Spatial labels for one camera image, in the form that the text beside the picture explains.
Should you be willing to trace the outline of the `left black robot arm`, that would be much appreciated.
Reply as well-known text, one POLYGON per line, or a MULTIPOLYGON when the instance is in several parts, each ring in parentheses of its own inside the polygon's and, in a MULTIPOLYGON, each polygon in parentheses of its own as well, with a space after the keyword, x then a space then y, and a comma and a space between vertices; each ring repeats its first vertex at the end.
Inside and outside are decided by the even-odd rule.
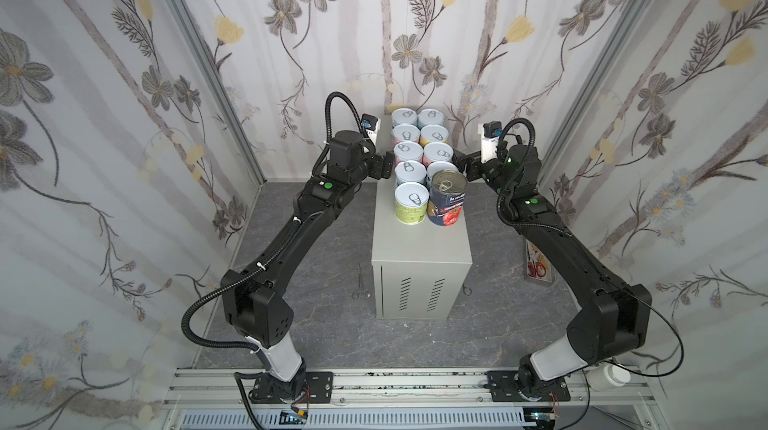
POLYGON ((272 242, 241 270, 225 273, 217 289, 192 303, 180 321, 182 334, 193 344, 213 349, 245 349, 262 363, 260 373, 233 375, 253 428, 260 428, 245 381, 252 380, 269 400, 295 404, 308 400, 306 361, 290 335, 294 312, 284 294, 295 271, 320 235, 353 201, 367 179, 387 179, 394 167, 391 152, 376 151, 378 120, 360 114, 344 93, 330 93, 324 104, 326 141, 309 180, 293 199, 293 212, 272 242), (226 322, 237 340, 211 340, 191 327, 192 317, 220 299, 226 322))

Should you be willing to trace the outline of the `yellow label can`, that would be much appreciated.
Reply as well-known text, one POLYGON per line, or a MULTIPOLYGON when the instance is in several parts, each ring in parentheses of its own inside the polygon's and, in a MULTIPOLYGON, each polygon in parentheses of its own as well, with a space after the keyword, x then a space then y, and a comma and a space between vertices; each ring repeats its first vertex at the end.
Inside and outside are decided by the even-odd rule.
POLYGON ((442 125, 426 125, 420 130, 419 143, 426 147, 430 143, 447 143, 450 132, 442 125))

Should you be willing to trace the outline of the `dark tin can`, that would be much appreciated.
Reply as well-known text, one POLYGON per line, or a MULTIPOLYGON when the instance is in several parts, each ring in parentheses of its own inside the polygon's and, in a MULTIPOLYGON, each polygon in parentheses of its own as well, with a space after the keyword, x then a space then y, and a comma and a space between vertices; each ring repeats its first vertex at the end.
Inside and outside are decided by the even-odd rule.
POLYGON ((431 179, 430 197, 427 205, 429 220, 442 227, 455 224, 465 200, 468 181, 457 170, 442 170, 431 179))

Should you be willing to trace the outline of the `teal coconut can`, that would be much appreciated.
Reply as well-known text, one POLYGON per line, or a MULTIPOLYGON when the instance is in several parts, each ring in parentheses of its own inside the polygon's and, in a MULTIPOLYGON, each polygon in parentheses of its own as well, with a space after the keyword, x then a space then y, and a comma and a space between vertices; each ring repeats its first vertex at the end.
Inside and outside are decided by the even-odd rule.
POLYGON ((391 113, 391 121, 392 127, 397 127, 399 125, 416 126, 418 122, 418 114, 410 108, 398 108, 391 113))
POLYGON ((437 110, 434 108, 422 109, 419 112, 417 117, 417 126, 419 128, 423 128, 429 125, 443 126, 444 123, 445 123, 445 115, 440 110, 437 110))

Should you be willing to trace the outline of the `green label can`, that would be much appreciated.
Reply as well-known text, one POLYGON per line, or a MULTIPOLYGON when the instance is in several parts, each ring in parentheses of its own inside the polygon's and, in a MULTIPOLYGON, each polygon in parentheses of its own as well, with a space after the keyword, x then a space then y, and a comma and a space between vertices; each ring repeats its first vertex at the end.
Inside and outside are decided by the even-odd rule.
POLYGON ((405 225, 417 225, 426 217, 429 201, 427 188, 416 182, 407 182, 395 189, 395 216, 405 225))

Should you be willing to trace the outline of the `pink can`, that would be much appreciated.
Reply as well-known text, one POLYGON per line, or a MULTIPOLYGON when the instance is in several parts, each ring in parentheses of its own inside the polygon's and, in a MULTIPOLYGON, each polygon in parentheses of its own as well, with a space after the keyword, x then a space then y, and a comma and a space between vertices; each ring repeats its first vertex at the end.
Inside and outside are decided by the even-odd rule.
POLYGON ((398 145, 403 142, 419 143, 421 131, 418 127, 411 124, 400 124, 391 131, 392 142, 398 145))
POLYGON ((452 162, 453 148, 444 142, 430 142, 423 147, 422 164, 429 167, 433 163, 452 162))
POLYGON ((413 141, 402 141, 394 145, 395 165, 404 161, 420 162, 423 158, 423 147, 413 141))

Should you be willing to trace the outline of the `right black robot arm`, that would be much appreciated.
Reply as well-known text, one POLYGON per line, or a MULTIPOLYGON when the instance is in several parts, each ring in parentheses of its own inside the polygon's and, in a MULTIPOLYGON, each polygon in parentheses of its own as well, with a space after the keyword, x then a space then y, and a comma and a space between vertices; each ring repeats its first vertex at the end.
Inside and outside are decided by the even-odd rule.
POLYGON ((501 222, 541 251, 580 307, 563 337, 519 362, 517 390, 536 401, 563 388, 565 376, 642 347, 652 298, 646 287, 628 285, 603 265, 538 191, 541 161, 530 120, 491 121, 480 134, 480 150, 459 154, 454 164, 468 180, 481 179, 494 191, 501 222))

